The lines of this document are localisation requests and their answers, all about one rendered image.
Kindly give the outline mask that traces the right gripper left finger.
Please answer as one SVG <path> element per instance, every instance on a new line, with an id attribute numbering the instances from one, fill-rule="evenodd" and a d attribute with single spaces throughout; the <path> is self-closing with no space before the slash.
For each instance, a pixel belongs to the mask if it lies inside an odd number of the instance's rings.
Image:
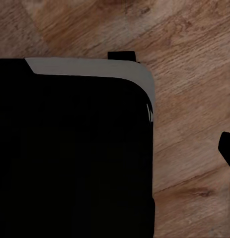
<path id="1" fill-rule="evenodd" d="M 0 184 L 21 151 L 17 132 L 0 136 Z"/>

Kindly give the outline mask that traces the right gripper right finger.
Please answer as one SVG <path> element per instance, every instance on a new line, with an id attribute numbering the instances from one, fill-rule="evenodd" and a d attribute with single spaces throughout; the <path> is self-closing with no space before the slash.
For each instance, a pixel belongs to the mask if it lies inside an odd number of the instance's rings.
<path id="1" fill-rule="evenodd" d="M 230 133 L 229 132 L 223 132 L 221 134 L 218 149 L 230 166 Z"/>

